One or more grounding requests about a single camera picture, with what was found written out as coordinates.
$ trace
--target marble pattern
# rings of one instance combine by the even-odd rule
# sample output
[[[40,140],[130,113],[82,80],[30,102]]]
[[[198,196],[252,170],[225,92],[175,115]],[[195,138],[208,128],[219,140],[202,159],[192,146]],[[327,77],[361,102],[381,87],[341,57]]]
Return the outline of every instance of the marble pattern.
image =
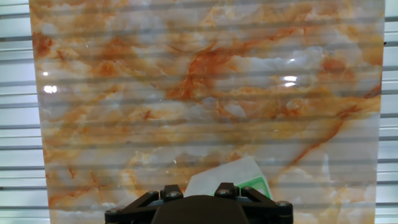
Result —
[[[30,0],[52,224],[252,156],[295,223],[373,223],[382,0]]]

